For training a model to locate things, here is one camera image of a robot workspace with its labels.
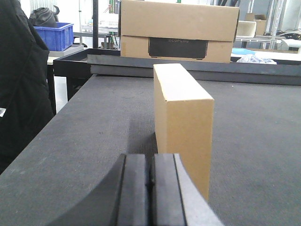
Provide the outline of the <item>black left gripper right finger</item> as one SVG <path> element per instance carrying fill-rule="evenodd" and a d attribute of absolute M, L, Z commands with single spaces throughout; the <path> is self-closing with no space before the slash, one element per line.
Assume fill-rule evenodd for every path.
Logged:
<path fill-rule="evenodd" d="M 151 170 L 154 226 L 222 226 L 189 177 L 179 154 L 154 155 Z"/>

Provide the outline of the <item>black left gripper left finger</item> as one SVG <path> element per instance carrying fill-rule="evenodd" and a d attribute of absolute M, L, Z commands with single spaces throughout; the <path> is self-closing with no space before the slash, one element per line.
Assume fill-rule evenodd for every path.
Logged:
<path fill-rule="evenodd" d="M 51 226 L 145 226 L 148 224 L 146 159 L 121 154 L 101 182 Z"/>

